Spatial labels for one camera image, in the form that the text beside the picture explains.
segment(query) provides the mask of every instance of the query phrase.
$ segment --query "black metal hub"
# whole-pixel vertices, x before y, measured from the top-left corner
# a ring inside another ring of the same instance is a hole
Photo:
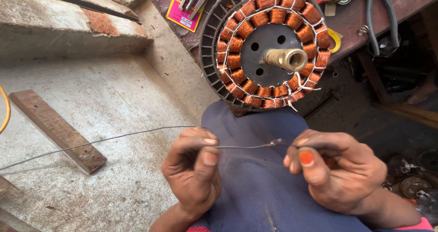
[[[298,35],[283,24],[268,23],[256,29],[245,39],[240,52],[240,63],[245,75],[262,87],[278,87],[293,77],[293,72],[262,61],[267,49],[301,49]]]

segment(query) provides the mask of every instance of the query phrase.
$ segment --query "brass shaft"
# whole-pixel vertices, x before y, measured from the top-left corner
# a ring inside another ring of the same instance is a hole
[[[308,58],[302,49],[267,49],[263,60],[286,70],[299,71],[306,66]]]

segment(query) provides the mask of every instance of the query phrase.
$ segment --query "pink label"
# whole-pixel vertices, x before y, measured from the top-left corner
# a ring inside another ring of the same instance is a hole
[[[189,12],[181,11],[178,7],[180,6],[181,0],[172,0],[170,2],[169,10],[167,11],[167,18],[172,20],[173,22],[183,26],[186,29],[189,29],[192,32],[195,32],[196,27],[198,26],[199,19],[202,15],[202,11],[204,10],[204,5],[199,9],[198,13],[194,16],[193,19],[189,18],[189,15],[193,13],[193,9]]]

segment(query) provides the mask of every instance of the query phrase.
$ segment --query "hand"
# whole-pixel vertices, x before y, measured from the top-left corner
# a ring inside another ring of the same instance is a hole
[[[361,203],[386,176],[386,165],[373,150],[345,133],[307,129],[288,148],[283,164],[295,175],[303,171],[320,205],[347,215],[361,215]]]
[[[201,127],[184,130],[172,144],[161,170],[179,207],[191,220],[199,219],[219,197],[219,141]]]

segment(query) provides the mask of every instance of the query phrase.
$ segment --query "bare foot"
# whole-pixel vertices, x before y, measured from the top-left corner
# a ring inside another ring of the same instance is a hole
[[[430,72],[426,78],[426,82],[417,90],[415,90],[415,92],[413,92],[412,96],[409,97],[406,102],[411,105],[417,104],[427,99],[430,94],[435,93],[438,90],[438,88],[435,86],[436,74],[437,70]]]

